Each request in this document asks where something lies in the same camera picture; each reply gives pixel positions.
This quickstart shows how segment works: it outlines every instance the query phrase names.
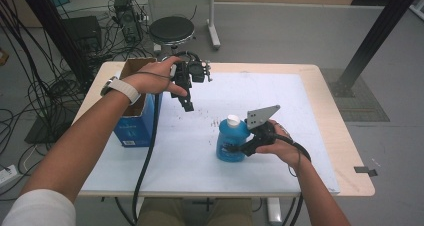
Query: stool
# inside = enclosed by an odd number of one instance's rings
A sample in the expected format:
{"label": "stool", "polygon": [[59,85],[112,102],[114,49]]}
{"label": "stool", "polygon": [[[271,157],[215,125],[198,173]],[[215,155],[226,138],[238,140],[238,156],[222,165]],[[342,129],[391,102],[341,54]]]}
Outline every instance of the stool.
{"label": "stool", "polygon": [[165,17],[150,25],[150,38],[159,45],[171,46],[172,54],[177,53],[178,45],[190,40],[194,34],[193,23],[183,17]]}

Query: power strip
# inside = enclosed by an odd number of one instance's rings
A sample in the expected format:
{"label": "power strip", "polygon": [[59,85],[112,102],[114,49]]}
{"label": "power strip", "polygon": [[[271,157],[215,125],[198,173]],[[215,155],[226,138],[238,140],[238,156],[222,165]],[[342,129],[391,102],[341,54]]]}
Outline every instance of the power strip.
{"label": "power strip", "polygon": [[19,174],[16,171],[15,165],[10,165],[7,169],[0,171],[0,188],[18,178]]}

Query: equipment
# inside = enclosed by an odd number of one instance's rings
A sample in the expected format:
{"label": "equipment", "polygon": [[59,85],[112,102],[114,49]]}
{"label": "equipment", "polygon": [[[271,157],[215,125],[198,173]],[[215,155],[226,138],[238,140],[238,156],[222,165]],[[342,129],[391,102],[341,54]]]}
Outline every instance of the equipment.
{"label": "equipment", "polygon": [[275,142],[276,139],[282,140],[291,146],[297,148],[302,154],[311,160],[308,151],[299,143],[295,142],[290,136],[285,137],[275,133],[274,125],[272,125],[268,119],[278,110],[280,105],[272,107],[257,109],[247,112],[246,124],[249,131],[254,135],[253,139],[241,145],[239,148],[230,148],[233,152],[237,150],[250,156],[255,153],[255,150],[259,146],[270,145]]}
{"label": "equipment", "polygon": [[71,39],[81,52],[95,52],[102,47],[102,30],[96,16],[62,19]]}
{"label": "equipment", "polygon": [[141,26],[137,22],[131,0],[115,0],[115,21],[121,26],[125,42],[136,43],[141,40]]}
{"label": "equipment", "polygon": [[184,107],[184,110],[186,112],[193,111],[193,103],[190,101],[190,88],[191,81],[190,81],[190,75],[192,77],[192,81],[195,83],[203,83],[205,80],[205,76],[208,77],[208,81],[212,81],[210,78],[210,72],[209,70],[211,67],[209,66],[209,61],[205,61],[205,65],[203,65],[202,61],[200,60],[199,56],[196,54],[184,51],[179,52],[175,54],[174,56],[180,57],[180,56],[187,56],[190,58],[188,62],[186,61],[180,61],[175,63],[177,66],[174,77],[171,78],[171,81],[174,81],[176,85],[184,88],[187,91],[187,96],[178,96],[175,94],[171,94],[172,98],[178,97],[178,100],[181,103],[181,106]]}

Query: right hand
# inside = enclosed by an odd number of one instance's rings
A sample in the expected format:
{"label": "right hand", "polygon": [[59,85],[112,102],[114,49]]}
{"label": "right hand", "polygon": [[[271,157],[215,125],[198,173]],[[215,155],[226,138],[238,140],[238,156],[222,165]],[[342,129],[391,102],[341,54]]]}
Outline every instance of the right hand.
{"label": "right hand", "polygon": [[[285,136],[285,137],[290,137],[290,135],[288,135],[278,124],[278,122],[276,122],[275,120],[269,120],[269,122],[274,125],[274,129],[275,129],[275,133]],[[298,162],[299,162],[299,154],[300,154],[300,159],[302,160],[302,158],[306,157],[298,151],[297,148],[291,146],[290,144],[276,139],[275,143],[270,144],[270,145],[264,145],[264,146],[259,146],[258,148],[256,148],[256,153],[260,153],[260,154],[275,154],[277,155],[282,161],[286,162],[290,167],[292,167],[295,171],[297,170],[297,166],[298,166]]]}

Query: cardboard box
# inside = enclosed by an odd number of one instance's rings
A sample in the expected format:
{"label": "cardboard box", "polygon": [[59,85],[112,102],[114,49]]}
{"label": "cardboard box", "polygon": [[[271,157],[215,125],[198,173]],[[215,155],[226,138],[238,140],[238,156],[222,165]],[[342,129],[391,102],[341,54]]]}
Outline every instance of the cardboard box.
{"label": "cardboard box", "polygon": [[[125,62],[120,79],[134,74],[144,65],[156,62],[155,58],[133,58]],[[149,147],[154,118],[153,94],[142,94],[138,101],[129,106],[119,119],[114,132],[124,147]],[[159,100],[159,112],[162,94]]]}

